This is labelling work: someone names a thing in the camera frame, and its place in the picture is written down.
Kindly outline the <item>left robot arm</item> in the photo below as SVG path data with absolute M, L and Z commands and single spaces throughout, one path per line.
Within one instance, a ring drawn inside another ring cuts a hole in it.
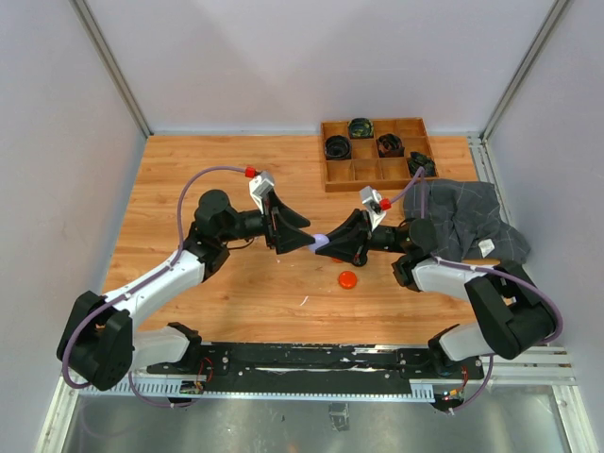
M 75 301 L 57 350 L 61 373 L 74 388 L 106 391 L 129 372 L 157 364 L 189 374 L 202 361 L 201 337 L 173 322 L 140 332 L 141 323 L 180 294 L 215 275 L 227 261 L 228 243 L 265 239 L 277 254 L 311 245 L 310 221 L 273 191 L 256 210 L 237 211 L 221 190 L 204 193 L 188 236 L 161 265 L 105 295 L 87 291 Z

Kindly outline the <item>lilac earbud case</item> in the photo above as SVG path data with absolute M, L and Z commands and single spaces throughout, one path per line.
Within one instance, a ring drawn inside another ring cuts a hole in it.
M 322 233 L 313 234 L 312 238 L 314 242 L 308 246 L 310 252 L 315 253 L 320 247 L 327 245 L 330 239 L 327 235 Z

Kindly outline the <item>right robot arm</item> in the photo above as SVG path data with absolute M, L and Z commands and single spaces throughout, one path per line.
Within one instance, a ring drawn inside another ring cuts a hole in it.
M 437 245 L 435 226 L 427 218 L 381 226 L 373 224 L 368 211 L 354 210 L 336 229 L 315 235 L 310 250 L 358 267 L 366 264 L 371 251 L 396 253 L 392 268 L 401 287 L 468 302 L 474 322 L 449 327 L 428 342 L 428 368 L 437 377 L 450 377 L 463 361 L 478 356 L 513 360 L 561 335 L 558 309 L 521 264 L 503 260 L 479 266 L 445 260 L 437 255 Z

